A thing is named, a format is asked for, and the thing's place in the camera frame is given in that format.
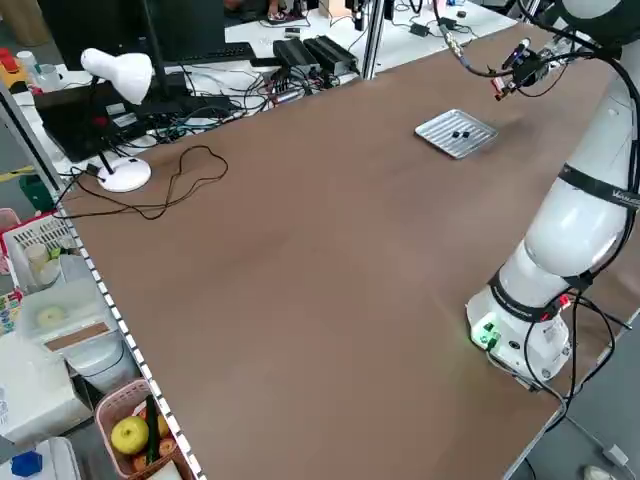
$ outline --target white basket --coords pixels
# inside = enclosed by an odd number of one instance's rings
[[[25,248],[43,244],[48,251],[56,248],[73,248],[75,242],[63,220],[51,214],[24,223],[2,235],[2,250],[9,259],[13,285],[25,294],[37,290],[37,283],[29,268]]]

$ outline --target metal tray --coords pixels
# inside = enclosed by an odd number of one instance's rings
[[[461,160],[478,148],[496,138],[498,131],[473,118],[462,110],[449,110],[418,126],[416,135],[431,145]]]

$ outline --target white box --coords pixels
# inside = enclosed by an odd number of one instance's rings
[[[64,360],[15,332],[0,337],[0,435],[33,444],[91,417]]]

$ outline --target computer monitor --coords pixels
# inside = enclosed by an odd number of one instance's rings
[[[67,69],[87,48],[149,53],[140,0],[38,0]],[[162,58],[178,62],[225,46],[222,0],[147,0]]]

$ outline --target lamp shade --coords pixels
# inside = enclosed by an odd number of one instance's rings
[[[144,53],[125,53],[114,57],[89,48],[82,52],[82,67],[95,77],[104,78],[122,97],[134,105],[140,105],[151,86],[153,66]]]

